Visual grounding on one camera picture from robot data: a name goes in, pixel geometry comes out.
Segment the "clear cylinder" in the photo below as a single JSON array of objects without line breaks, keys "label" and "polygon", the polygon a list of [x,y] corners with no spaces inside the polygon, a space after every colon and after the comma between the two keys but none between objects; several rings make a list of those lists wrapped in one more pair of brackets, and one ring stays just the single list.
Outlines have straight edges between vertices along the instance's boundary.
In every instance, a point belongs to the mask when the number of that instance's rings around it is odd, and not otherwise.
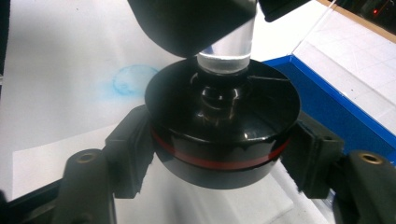
[{"label": "clear cylinder", "polygon": [[224,75],[246,68],[250,62],[253,28],[254,18],[201,51],[198,64],[206,72]]}]

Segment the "blue smudge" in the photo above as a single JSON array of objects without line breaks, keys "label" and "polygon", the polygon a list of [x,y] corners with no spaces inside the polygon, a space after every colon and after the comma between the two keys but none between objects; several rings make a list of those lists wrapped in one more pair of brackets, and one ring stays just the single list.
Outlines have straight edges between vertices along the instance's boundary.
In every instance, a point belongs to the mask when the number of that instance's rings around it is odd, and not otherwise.
[{"label": "blue smudge", "polygon": [[157,70],[144,64],[122,68],[113,77],[113,88],[121,95],[143,96],[149,81]]}]

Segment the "sheet of paper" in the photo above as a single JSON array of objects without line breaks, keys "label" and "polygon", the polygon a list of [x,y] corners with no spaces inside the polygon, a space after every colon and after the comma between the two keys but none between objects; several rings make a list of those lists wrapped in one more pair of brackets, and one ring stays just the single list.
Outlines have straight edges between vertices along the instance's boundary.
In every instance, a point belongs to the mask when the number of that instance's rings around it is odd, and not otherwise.
[{"label": "sheet of paper", "polygon": [[[13,153],[13,198],[62,178],[66,160],[88,148],[101,148],[115,126]],[[170,173],[155,156],[143,188],[133,200],[116,200],[118,223],[270,223],[293,201],[271,175],[241,189],[193,186]]]}]

